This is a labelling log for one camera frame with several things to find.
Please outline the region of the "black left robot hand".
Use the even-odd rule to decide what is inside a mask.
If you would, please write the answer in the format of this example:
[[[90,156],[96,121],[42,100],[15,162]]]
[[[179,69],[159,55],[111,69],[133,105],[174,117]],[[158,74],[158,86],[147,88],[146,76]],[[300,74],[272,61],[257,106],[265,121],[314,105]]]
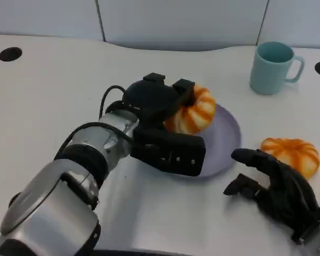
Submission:
[[[164,123],[180,107],[194,103],[194,87],[194,82],[183,78],[168,86],[164,75],[150,73],[126,89],[122,107],[135,114],[144,126],[165,130]]]

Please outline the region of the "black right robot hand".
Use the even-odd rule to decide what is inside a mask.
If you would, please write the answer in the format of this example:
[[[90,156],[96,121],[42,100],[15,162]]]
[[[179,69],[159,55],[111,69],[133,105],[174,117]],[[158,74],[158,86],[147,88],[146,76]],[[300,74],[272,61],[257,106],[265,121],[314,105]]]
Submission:
[[[265,188],[257,181],[239,174],[224,190],[225,195],[241,195],[256,202],[263,213],[295,232],[319,223],[319,206],[314,191],[295,169],[259,149],[238,148],[231,157],[269,176],[270,184]]]

